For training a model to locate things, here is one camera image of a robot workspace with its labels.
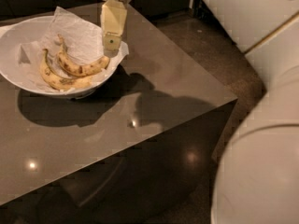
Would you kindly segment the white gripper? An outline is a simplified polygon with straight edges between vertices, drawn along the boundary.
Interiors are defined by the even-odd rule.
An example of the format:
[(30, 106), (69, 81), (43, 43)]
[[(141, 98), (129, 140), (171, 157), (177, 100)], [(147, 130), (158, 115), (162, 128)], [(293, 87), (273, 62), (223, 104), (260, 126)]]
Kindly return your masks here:
[(123, 3), (132, 0), (103, 0), (100, 15), (102, 28), (102, 44), (104, 53), (108, 57), (118, 54), (122, 42), (122, 35), (127, 19), (127, 8)]

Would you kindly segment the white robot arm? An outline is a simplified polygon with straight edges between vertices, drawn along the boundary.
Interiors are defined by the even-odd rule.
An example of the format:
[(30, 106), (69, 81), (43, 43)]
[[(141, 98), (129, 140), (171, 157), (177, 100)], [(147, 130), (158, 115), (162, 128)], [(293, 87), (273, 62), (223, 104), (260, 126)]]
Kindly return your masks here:
[(266, 87), (221, 156), (211, 224), (299, 224), (299, 0), (202, 1)]

